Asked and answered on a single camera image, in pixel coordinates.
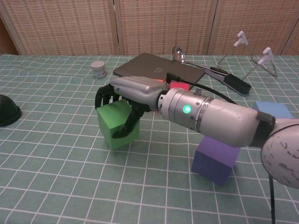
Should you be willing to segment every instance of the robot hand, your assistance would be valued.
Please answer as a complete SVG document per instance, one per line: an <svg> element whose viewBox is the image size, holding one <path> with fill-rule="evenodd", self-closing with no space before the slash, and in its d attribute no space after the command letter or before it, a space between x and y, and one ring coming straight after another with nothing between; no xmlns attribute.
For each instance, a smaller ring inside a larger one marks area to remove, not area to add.
<svg viewBox="0 0 299 224"><path fill-rule="evenodd" d="M299 119L275 117L202 96L145 77L118 77L99 88L95 107L119 96L132 106L125 127L114 138L127 136L144 112L159 110L165 119L233 147L260 147L265 169L284 185L299 188Z"/></svg>

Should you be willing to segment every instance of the metal spoon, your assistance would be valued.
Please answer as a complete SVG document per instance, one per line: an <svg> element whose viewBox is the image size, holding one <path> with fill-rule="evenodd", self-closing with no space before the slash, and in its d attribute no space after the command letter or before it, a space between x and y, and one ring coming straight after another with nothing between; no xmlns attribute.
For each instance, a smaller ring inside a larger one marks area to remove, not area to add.
<svg viewBox="0 0 299 224"><path fill-rule="evenodd" d="M202 65L199 65L199 64L196 64L196 63L193 63L193 62L185 61L185 53L184 53L184 51L183 51L179 46L177 46L177 45L174 46L174 47L172 48L171 53L172 53L172 59L173 59L174 61L176 61L176 62L190 64L190 65L193 65L193 66L195 66L195 67L198 67L198 68L201 68L201 69L205 69L205 70L209 70L209 71L211 71L211 72L214 72L214 73L219 74L219 75L222 75L222 76L226 76L226 75L228 75L228 73L226 73L226 72L221 72L221 71L219 71L220 69L218 69L218 68L214 68L214 69L216 69L216 70L214 70L214 69L207 68L207 67L205 67L205 66L202 66Z"/></svg>

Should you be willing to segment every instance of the checkered tablecloth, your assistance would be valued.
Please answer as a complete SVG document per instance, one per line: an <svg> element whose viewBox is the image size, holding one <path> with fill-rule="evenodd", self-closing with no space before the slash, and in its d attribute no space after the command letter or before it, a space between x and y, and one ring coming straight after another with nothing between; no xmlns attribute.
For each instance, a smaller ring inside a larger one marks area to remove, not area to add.
<svg viewBox="0 0 299 224"><path fill-rule="evenodd" d="M0 224L270 224L259 149L241 149L224 187L190 170L203 136L159 113L142 117L138 140L109 150L94 97L131 58L0 56L0 94L22 110L18 121L0 128ZM187 56L206 66L220 58ZM96 60L106 61L103 79L90 70ZM278 78L261 68L250 74L245 98L208 76L199 83L243 106L284 103L299 118L299 57L278 56L276 66ZM247 56L223 63L239 77L253 67ZM299 224L299 190L274 185L277 223Z"/></svg>

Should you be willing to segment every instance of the laptop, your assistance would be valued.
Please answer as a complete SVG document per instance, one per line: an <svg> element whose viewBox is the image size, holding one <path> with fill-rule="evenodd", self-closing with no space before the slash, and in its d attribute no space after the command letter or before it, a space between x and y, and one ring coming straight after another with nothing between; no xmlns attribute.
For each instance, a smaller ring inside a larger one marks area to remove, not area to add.
<svg viewBox="0 0 299 224"><path fill-rule="evenodd" d="M148 53L142 53L121 65L113 71L113 74L120 77L144 76L165 81L168 72L195 83L205 74L203 69Z"/></svg>

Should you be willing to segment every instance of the purple cube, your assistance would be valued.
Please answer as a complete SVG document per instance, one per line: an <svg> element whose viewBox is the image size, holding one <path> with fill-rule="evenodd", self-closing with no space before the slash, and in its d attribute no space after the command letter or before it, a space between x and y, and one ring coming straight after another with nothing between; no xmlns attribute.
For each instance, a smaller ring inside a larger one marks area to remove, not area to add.
<svg viewBox="0 0 299 224"><path fill-rule="evenodd" d="M223 186L230 175L240 148L204 137L195 151L192 171Z"/></svg>

